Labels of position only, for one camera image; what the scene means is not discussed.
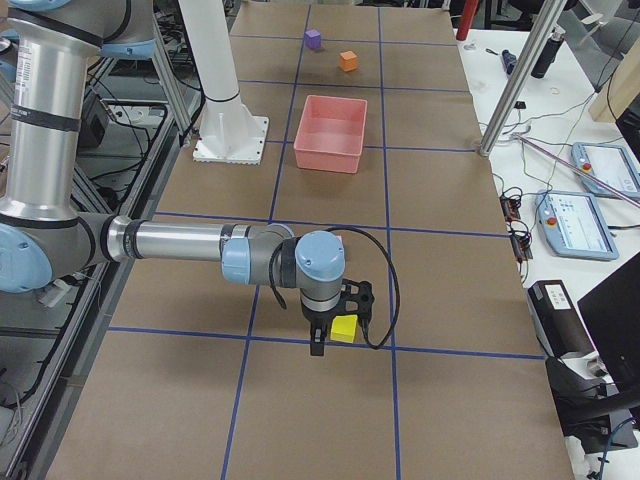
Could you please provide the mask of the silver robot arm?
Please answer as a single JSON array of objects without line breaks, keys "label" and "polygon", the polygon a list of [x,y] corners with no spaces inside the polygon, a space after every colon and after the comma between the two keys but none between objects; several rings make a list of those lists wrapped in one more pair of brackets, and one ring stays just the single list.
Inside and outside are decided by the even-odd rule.
[{"label": "silver robot arm", "polygon": [[88,62],[149,58],[149,1],[13,1],[19,48],[6,190],[1,199],[1,288],[24,293],[87,266],[126,259],[216,261],[233,283],[295,288],[320,356],[344,311],[339,238],[295,236],[282,224],[168,224],[82,214],[71,190]]}]

